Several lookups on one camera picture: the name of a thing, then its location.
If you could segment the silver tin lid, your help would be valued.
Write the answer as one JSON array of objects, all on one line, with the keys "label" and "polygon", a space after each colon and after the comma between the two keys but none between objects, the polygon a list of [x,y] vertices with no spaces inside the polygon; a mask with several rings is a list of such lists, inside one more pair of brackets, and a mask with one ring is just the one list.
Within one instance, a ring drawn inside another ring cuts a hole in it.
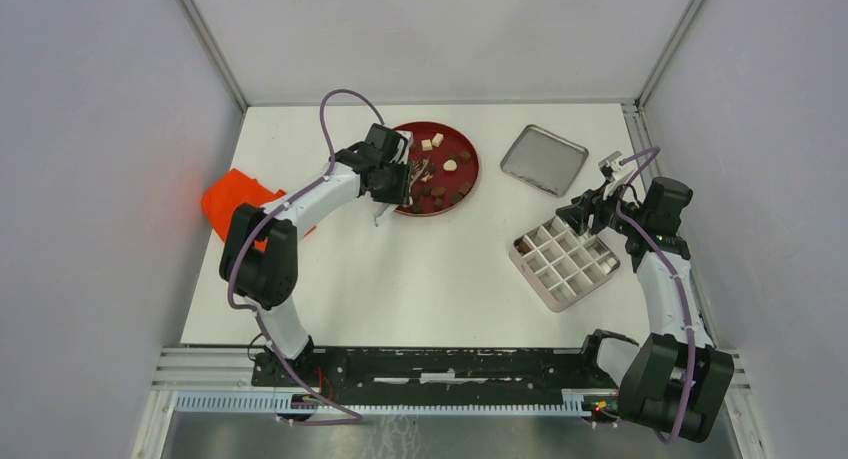
[{"label": "silver tin lid", "polygon": [[562,198],[577,178],[589,150],[536,124],[524,127],[500,162],[506,175]]}]

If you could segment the metal tongs white handle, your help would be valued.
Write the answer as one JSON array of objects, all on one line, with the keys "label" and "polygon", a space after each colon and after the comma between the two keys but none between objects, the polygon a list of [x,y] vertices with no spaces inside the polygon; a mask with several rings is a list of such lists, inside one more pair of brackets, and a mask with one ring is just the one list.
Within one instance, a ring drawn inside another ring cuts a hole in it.
[{"label": "metal tongs white handle", "polygon": [[388,219],[388,214],[394,212],[398,208],[409,208],[414,203],[412,198],[412,188],[427,172],[430,165],[429,159],[415,160],[408,164],[407,179],[405,184],[405,195],[400,202],[382,202],[373,216],[375,227],[381,227]]}]

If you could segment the pink compartment box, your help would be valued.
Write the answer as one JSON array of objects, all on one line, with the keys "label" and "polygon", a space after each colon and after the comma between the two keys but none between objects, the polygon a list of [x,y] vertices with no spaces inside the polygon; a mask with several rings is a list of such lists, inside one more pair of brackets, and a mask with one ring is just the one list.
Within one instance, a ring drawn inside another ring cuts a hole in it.
[{"label": "pink compartment box", "polygon": [[621,265],[600,238],[575,232],[557,216],[516,238],[509,258],[554,313],[607,283]]}]

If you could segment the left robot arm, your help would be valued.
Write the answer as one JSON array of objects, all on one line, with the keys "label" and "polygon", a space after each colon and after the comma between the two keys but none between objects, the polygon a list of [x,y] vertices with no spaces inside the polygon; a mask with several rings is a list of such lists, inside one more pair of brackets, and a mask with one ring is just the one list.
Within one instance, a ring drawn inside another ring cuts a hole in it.
[{"label": "left robot arm", "polygon": [[275,371],[288,385],[302,386],[314,373],[314,360],[304,353],[312,340],[293,299],[300,241],[363,196],[380,204],[381,213],[406,204],[412,142],[408,131],[373,124],[364,140],[332,153],[302,188],[261,206],[244,203],[233,212],[219,275],[227,283],[230,306],[253,313],[278,356]]}]

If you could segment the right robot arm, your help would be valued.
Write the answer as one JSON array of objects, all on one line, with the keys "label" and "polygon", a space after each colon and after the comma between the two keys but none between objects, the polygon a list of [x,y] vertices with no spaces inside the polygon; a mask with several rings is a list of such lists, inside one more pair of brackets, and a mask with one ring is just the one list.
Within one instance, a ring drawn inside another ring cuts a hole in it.
[{"label": "right robot arm", "polygon": [[734,375],[695,303],[691,252],[679,236],[681,214],[693,198],[685,184],[652,180],[642,202],[627,202],[620,186],[609,196],[587,190],[556,215],[577,233],[610,229],[625,237],[648,310],[650,333],[641,346],[607,336],[577,361],[580,379],[618,386],[619,418],[654,430],[666,443],[705,441]]}]

